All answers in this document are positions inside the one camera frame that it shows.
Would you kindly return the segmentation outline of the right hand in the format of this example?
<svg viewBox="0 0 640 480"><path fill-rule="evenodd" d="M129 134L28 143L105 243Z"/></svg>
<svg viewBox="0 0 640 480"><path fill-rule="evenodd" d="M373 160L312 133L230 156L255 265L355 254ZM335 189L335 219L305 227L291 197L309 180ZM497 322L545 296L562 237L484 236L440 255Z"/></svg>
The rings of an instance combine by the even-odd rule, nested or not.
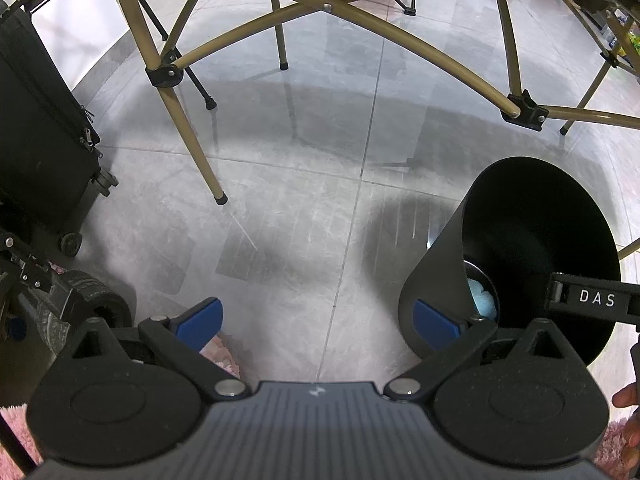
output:
<svg viewBox="0 0 640 480"><path fill-rule="evenodd" d="M626 471L631 471L639 465L639 395L638 386L635 382L626 385L620 391L617 391L612 397L612 404L616 408L631 408L634 406L636 410L627 421L623 429L623 437L626 444L622 451L622 462Z"/></svg>

